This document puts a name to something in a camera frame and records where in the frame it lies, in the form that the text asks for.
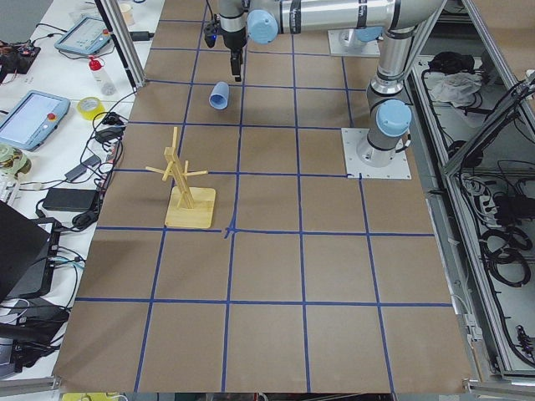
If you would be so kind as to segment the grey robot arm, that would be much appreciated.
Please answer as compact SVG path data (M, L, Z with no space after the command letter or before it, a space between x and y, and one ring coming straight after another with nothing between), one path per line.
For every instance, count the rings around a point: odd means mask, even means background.
M382 33L382 27L345 29L339 33L339 41L345 48L356 48L375 41Z
M365 164L384 167L412 120L399 95L415 32L442 7L441 1L220 1L217 32L231 52L232 75L239 80L242 50L249 40L267 44L285 33L382 28L380 61L367 89L372 125L356 153Z

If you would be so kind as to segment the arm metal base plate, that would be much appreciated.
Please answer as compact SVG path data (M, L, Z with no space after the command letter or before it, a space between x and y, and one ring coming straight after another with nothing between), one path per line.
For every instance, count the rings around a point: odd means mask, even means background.
M402 140L393 150L377 150L368 141L368 129L342 128L346 175L350 179L410 180Z
M330 54L339 57L378 58L382 27L328 31Z

